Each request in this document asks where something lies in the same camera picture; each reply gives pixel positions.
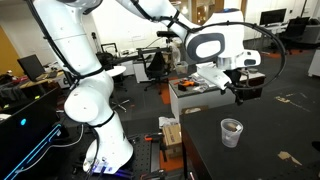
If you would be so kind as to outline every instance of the monitor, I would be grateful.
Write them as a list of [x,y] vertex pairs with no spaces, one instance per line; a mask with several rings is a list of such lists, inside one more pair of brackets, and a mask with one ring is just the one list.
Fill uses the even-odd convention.
[[29,154],[36,152],[34,149],[52,131],[59,121],[57,98],[58,89],[55,88],[0,121],[0,179],[16,176],[15,170],[26,165],[25,159],[32,158]]
[[268,26],[273,23],[282,23],[287,9],[277,9],[261,12],[260,25]]
[[45,73],[45,69],[35,54],[18,59],[18,63],[31,81],[36,82],[37,77]]

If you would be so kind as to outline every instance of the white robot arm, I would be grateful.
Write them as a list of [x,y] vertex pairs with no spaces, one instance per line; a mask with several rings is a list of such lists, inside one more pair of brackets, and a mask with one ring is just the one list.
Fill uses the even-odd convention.
[[[90,145],[84,171],[100,172],[105,167],[104,173],[114,174],[131,158],[133,148],[124,135],[118,114],[109,106],[113,80],[91,50],[81,22],[81,16],[98,7],[102,0],[34,0],[34,6],[32,0],[27,1],[60,66],[79,80],[65,103],[65,112],[77,122],[88,123],[100,139],[99,143],[93,141]],[[221,89],[231,83],[224,71],[260,63],[256,51],[243,48],[242,25],[191,31],[201,27],[179,14],[168,0],[117,1],[141,18],[168,26],[184,41],[193,60],[206,62],[218,56],[218,68],[204,69],[201,73]],[[207,24],[227,21],[242,22],[242,13],[234,9],[214,13]]]

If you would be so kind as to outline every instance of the black tabletop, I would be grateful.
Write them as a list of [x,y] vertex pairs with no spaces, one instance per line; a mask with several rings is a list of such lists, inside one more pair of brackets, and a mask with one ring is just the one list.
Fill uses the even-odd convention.
[[[311,145],[320,141],[320,99],[315,94],[274,94],[241,106],[183,115],[182,138],[188,156],[198,166],[199,178],[266,179],[319,161],[320,152]],[[224,118],[234,118],[244,126],[235,148],[222,144],[220,122]],[[303,166],[281,160],[281,151]]]

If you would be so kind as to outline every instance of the clear plastic cup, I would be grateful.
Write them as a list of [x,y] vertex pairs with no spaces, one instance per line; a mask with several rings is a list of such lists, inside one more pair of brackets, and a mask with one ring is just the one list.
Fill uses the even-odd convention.
[[221,121],[222,143],[230,148],[237,146],[243,125],[235,119],[224,119]]

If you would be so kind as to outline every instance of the computer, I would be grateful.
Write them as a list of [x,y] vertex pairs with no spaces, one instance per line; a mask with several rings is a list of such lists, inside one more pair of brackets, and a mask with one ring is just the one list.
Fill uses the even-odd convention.
[[0,121],[0,179],[14,179],[16,170],[29,166],[57,133],[57,98],[55,88]]
[[48,76],[50,78],[57,76],[57,73],[55,71],[53,71],[52,74],[46,74],[45,69],[43,68],[37,55],[35,54],[20,58],[17,61],[23,69],[24,73],[33,82],[43,80],[45,78],[48,78]]
[[261,12],[260,25],[270,26],[284,21],[287,9],[277,9]]

